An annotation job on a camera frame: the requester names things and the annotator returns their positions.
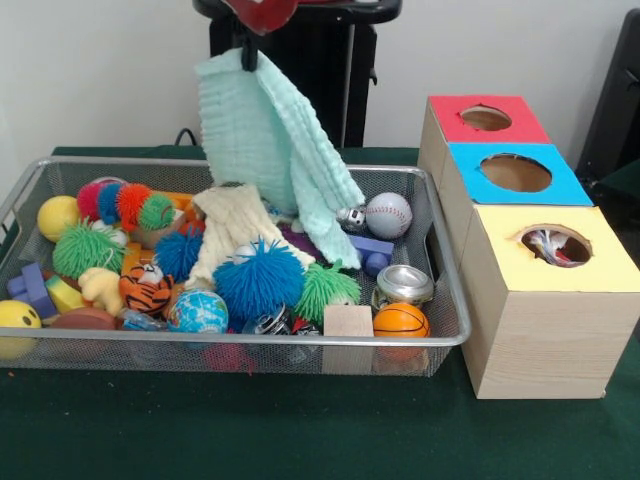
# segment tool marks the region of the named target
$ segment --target round hole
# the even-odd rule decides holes
[[[476,105],[460,114],[465,125],[485,132],[505,130],[512,124],[511,117],[497,108]]]
[[[520,237],[520,241],[536,258],[556,267],[579,267],[587,263],[592,255],[588,240],[557,225],[531,227]]]
[[[551,172],[528,157],[501,153],[480,166],[491,183],[513,192],[541,192],[551,185]]]

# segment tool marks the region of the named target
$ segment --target mint green cloth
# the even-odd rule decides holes
[[[263,54],[245,72],[241,49],[196,67],[202,146],[217,184],[251,183],[285,214],[298,213],[327,260],[360,268],[355,248],[335,219],[364,203],[309,100]]]

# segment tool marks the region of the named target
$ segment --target tiger toy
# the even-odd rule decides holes
[[[156,265],[136,265],[122,275],[118,289],[126,308],[158,315],[171,300],[173,276],[164,275]]]

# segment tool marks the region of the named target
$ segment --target green table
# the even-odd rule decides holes
[[[197,157],[199,150],[58,149]],[[415,150],[345,152],[415,162]],[[422,378],[0,370],[0,475],[640,478],[640,345],[598,401],[478,401],[460,349]]]

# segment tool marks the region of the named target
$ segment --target metal basket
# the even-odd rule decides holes
[[[433,180],[417,168],[353,166],[367,198],[394,191],[405,196],[414,221],[396,242],[394,263],[429,273],[436,294],[425,307],[432,336],[424,339],[177,334],[128,331],[0,329],[0,367],[96,370],[214,371],[431,376],[451,347],[469,336],[470,322]],[[165,191],[197,193],[213,180],[203,161],[54,157],[34,163],[0,207],[0,284],[38,262],[51,269],[53,244],[39,233],[40,206],[55,195],[73,195],[98,177],[116,176]],[[355,274],[362,302],[375,280]],[[4,289],[0,298],[6,298]],[[19,358],[2,352],[20,342]]]

